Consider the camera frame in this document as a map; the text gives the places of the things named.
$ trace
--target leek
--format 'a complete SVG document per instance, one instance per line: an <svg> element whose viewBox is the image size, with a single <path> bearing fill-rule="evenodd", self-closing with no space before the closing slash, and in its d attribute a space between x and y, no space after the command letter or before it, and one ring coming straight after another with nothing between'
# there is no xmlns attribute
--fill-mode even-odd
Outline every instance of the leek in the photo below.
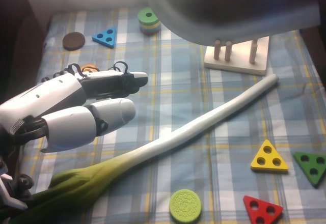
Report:
<svg viewBox="0 0 326 224"><path fill-rule="evenodd" d="M27 211L16 215L9 223L46 223L45 220L65 209L91 206L117 176L153 156L188 141L250 103L277 81L276 75L267 76L224 105L194 119L170 135L138 149L93 166L55 174L49 188L34 194ZM5 219L12 214L12 209L1 210L0 219Z"/></svg>

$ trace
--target green triangle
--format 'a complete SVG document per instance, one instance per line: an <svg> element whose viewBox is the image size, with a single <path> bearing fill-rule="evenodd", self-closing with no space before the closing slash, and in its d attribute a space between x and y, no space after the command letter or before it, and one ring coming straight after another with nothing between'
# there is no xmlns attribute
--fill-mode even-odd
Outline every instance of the green triangle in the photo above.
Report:
<svg viewBox="0 0 326 224"><path fill-rule="evenodd" d="M318 187L326 173L326 155L295 152L293 156L311 185Z"/></svg>

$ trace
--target wooden peg board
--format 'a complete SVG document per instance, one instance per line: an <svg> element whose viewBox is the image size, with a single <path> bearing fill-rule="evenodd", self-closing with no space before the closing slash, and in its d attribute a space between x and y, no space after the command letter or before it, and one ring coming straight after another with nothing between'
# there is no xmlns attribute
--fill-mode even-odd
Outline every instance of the wooden peg board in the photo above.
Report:
<svg viewBox="0 0 326 224"><path fill-rule="evenodd" d="M251 41L234 44L230 61L225 61L225 47L221 47L219 60L214 59L214 47L207 47L204 67L233 72L265 75L267 66L269 37L258 39L254 64L249 63Z"/></svg>

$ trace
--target robotic arm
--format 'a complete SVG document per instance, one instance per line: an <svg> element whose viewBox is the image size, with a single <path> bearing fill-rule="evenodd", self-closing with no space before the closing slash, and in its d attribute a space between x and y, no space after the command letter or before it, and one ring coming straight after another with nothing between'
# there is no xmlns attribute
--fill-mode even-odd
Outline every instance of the robotic arm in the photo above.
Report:
<svg viewBox="0 0 326 224"><path fill-rule="evenodd" d="M117 63L125 65L124 72ZM135 106L124 97L136 93L148 78L143 72L128 72L124 62L116 62L112 68L82 72L79 65L72 64L54 74L53 79L45 77L41 84L1 104L0 154L6 156L14 146L44 136L47 147L41 150L43 153L74 149L126 125L135 116ZM107 100L82 106L87 99ZM4 204L26 209L32 179L21 175L13 181L1 163L0 195Z"/></svg>

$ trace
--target tablecloth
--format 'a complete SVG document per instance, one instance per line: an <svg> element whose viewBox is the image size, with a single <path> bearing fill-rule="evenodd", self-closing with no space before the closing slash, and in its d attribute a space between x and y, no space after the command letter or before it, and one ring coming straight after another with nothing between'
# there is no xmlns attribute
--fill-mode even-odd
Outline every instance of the tablecloth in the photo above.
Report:
<svg viewBox="0 0 326 224"><path fill-rule="evenodd" d="M93 165L166 136L262 79L203 68L206 47L181 39L164 25L157 35L144 36L139 9L58 13L52 18L37 82L71 63L93 63L106 70L116 61L126 62L129 71L146 72L149 79L128 97L136 106L135 118L117 131L59 153L41 153L44 138L27 143L20 172L34 179L32 192L45 190L56 172ZM113 26L114 49L91 40ZM86 43L66 51L62 39L73 31L84 34ZM244 195L283 206L280 223L326 223L326 180L314 189L292 157L296 151L326 152L325 90L298 31L270 37L267 66L267 74L280 78L276 88L182 147L133 168L91 209L60 215L53 223L173 223L169 200L180 189L200 197L199 223L249 223ZM250 169L265 139L288 164L288 174Z"/></svg>

